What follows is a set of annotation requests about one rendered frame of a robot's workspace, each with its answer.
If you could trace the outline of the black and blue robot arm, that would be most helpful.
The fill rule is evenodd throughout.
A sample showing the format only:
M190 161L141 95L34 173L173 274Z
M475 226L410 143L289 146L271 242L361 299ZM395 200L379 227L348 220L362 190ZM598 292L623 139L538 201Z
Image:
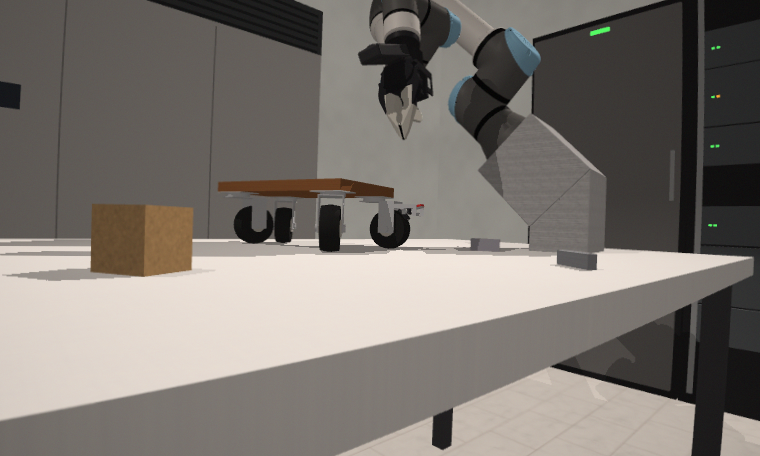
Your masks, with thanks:
M482 144L486 159L526 118L506 105L532 76L541 58L514 28L491 27L459 0L373 0L369 26L379 43L358 53L362 65L382 61L379 65L387 66L409 56L407 45L382 44L389 34L399 30L418 35L424 67L439 47L448 48L455 42L472 56L478 71L455 85L448 109L457 123Z

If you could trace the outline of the dark grey rectangular bar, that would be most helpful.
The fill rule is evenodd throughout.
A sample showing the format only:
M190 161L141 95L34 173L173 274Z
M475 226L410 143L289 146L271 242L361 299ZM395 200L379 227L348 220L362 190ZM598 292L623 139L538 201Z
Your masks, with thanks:
M597 270L597 254L557 250L557 264L584 270Z

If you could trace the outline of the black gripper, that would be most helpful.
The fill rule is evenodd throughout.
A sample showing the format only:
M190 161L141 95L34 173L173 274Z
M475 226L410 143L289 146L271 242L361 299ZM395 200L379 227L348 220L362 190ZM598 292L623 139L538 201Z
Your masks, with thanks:
M410 54L387 63L380 74L381 83L378 84L379 102L398 136L405 140L413 121L422 121L417 102L429 98L428 93L433 96L432 74L423 66L423 53L416 33L408 30L395 31L386 37L385 43L406 44ZM430 88L427 77L430 79Z

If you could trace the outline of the brown cardboard box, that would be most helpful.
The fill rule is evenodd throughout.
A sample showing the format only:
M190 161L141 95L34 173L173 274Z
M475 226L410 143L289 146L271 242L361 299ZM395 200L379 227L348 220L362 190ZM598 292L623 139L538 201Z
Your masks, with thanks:
M153 276L192 270L193 208L92 204L90 272Z

